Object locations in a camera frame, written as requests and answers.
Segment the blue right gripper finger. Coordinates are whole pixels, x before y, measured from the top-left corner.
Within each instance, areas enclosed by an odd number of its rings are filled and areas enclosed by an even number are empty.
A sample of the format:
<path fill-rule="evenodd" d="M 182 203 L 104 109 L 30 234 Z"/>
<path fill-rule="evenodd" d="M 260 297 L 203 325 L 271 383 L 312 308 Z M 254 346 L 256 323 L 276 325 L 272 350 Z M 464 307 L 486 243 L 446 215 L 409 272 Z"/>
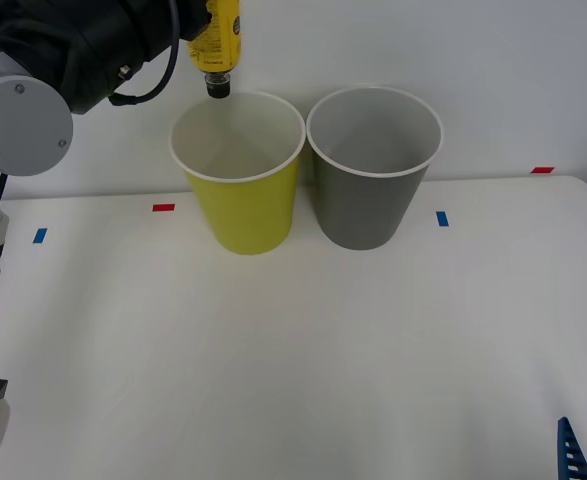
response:
<path fill-rule="evenodd" d="M 587 480 L 587 461 L 567 417 L 558 420 L 557 472 L 559 480 Z"/>

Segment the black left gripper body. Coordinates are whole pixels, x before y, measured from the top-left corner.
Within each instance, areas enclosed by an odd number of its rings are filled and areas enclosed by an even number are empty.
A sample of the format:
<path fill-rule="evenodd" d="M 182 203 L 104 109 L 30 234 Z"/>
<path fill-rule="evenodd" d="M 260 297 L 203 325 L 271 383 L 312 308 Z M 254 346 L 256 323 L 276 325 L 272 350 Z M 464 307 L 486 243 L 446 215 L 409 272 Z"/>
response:
<path fill-rule="evenodd" d="M 210 25 L 213 15 L 206 0 L 176 0 L 180 38 L 193 41 Z"/>

